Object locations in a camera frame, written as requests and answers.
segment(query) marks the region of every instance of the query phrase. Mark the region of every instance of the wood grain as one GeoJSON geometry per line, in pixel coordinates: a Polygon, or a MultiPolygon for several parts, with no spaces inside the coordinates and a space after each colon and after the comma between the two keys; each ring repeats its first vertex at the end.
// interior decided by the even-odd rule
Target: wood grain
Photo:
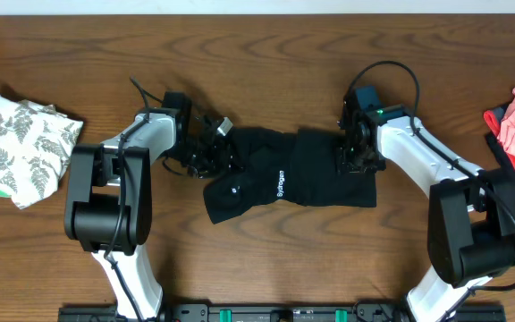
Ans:
{"type": "MultiPolygon", "coordinates": [[[[515,15],[0,17],[0,91],[85,121],[81,142],[125,128],[151,92],[184,90],[238,126],[336,130],[352,77],[380,59],[408,64],[428,130],[484,168],[482,112],[511,99],[515,15]]],[[[411,104],[399,69],[362,80],[387,104],[411,104]]],[[[19,211],[0,199],[0,321],[53,321],[66,304],[111,303],[104,272],[63,231],[66,180],[19,211]]],[[[427,201],[395,165],[377,176],[378,208],[252,208],[212,225],[207,182],[152,169],[148,253],[171,301],[351,303],[397,299],[429,267],[427,201]]],[[[515,269],[495,281],[515,280],[515,269]]],[[[515,321],[515,292],[481,292],[515,321]]]]}

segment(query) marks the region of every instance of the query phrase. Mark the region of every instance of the black cable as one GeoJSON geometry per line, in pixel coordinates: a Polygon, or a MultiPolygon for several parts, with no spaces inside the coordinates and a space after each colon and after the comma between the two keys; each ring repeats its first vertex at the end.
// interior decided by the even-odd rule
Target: black cable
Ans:
{"type": "MultiPolygon", "coordinates": [[[[365,72],[367,72],[368,70],[372,69],[373,67],[376,67],[378,65],[383,65],[383,64],[392,64],[392,65],[396,65],[396,66],[401,67],[402,69],[404,69],[406,72],[408,72],[410,74],[410,77],[413,79],[413,81],[415,83],[415,89],[416,89],[415,103],[414,103],[414,107],[410,111],[410,128],[415,133],[415,135],[423,143],[425,143],[425,145],[427,147],[432,149],[438,156],[440,156],[441,158],[446,160],[446,162],[449,165],[451,165],[453,168],[455,168],[455,169],[459,170],[460,172],[462,172],[463,174],[465,174],[468,178],[470,178],[472,181],[474,181],[480,188],[482,188],[484,190],[485,194],[488,197],[490,197],[491,199],[493,199],[494,202],[496,203],[496,205],[498,205],[498,207],[500,207],[500,209],[502,209],[504,211],[504,214],[511,221],[511,223],[512,223],[512,225],[514,227],[514,230],[515,230],[515,218],[514,218],[512,212],[511,212],[511,210],[505,204],[505,202],[498,195],[496,195],[494,193],[494,191],[492,189],[490,189],[484,182],[479,180],[473,173],[468,171],[463,166],[459,165],[458,160],[452,160],[450,157],[445,155],[439,148],[437,148],[434,144],[429,142],[420,133],[419,128],[417,128],[417,126],[415,125],[415,116],[416,116],[417,110],[418,110],[418,101],[420,100],[420,85],[418,84],[417,75],[415,75],[415,73],[407,65],[399,63],[399,62],[395,62],[395,61],[380,61],[380,62],[376,62],[376,63],[370,64],[364,70],[362,70],[355,77],[355,79],[353,79],[353,82],[350,84],[349,88],[347,89],[347,95],[349,95],[353,91],[355,83],[357,83],[357,81],[363,76],[363,74],[365,72]]],[[[457,305],[455,305],[453,309],[457,309],[470,296],[470,294],[473,294],[475,291],[505,292],[505,291],[511,291],[511,290],[515,290],[515,282],[513,284],[505,285],[505,286],[472,286],[472,287],[470,287],[467,290],[466,295],[463,296],[462,299],[459,302],[456,303],[457,305]]],[[[450,314],[451,313],[446,312],[444,318],[446,318],[447,316],[450,316],[450,314]]]]}
{"type": "Polygon", "coordinates": [[[168,171],[169,173],[171,174],[176,174],[176,175],[184,175],[184,174],[181,174],[177,171],[174,171],[173,169],[170,168],[170,166],[168,166],[166,164],[166,160],[168,160],[168,156],[166,155],[166,158],[164,160],[162,160],[162,166],[166,169],[166,171],[168,171]]]}
{"type": "Polygon", "coordinates": [[[444,322],[444,321],[448,321],[450,318],[451,318],[451,314],[453,312],[456,312],[456,310],[462,306],[462,304],[464,304],[464,302],[468,299],[468,297],[470,295],[476,295],[476,293],[474,292],[474,290],[471,290],[470,288],[468,288],[466,290],[466,292],[464,293],[464,295],[462,295],[462,297],[456,302],[454,303],[454,305],[452,305],[451,308],[449,308],[448,310],[446,310],[444,312],[444,314],[441,316],[441,318],[439,319],[439,321],[441,322],[444,322]]]}
{"type": "Polygon", "coordinates": [[[118,281],[121,284],[122,290],[124,291],[124,294],[126,294],[127,298],[129,299],[132,309],[134,309],[134,313],[136,314],[137,320],[139,322],[143,322],[142,318],[140,317],[138,304],[135,302],[134,298],[132,298],[131,291],[129,290],[128,285],[126,284],[126,282],[124,281],[124,278],[122,277],[121,270],[119,269],[117,262],[112,257],[109,257],[110,253],[114,249],[116,240],[118,239],[118,236],[121,232],[122,221],[124,219],[124,213],[125,213],[125,209],[126,209],[126,163],[124,162],[124,143],[136,130],[138,130],[142,125],[148,123],[148,121],[150,120],[150,111],[149,111],[150,105],[148,104],[147,96],[150,96],[153,99],[160,101],[158,98],[152,96],[150,93],[147,93],[140,86],[140,84],[134,77],[131,77],[131,82],[132,82],[132,84],[134,84],[134,86],[136,86],[136,88],[140,92],[140,96],[142,97],[142,100],[144,101],[144,107],[146,109],[146,113],[144,114],[142,121],[140,121],[139,123],[136,123],[128,131],[121,133],[121,135],[119,136],[118,150],[116,151],[117,159],[118,159],[118,166],[119,166],[119,178],[120,178],[119,214],[116,219],[116,225],[114,226],[113,238],[111,239],[111,242],[108,244],[108,247],[106,248],[105,254],[103,255],[103,257],[111,264],[111,268],[116,273],[116,277],[118,278],[118,281]]]}

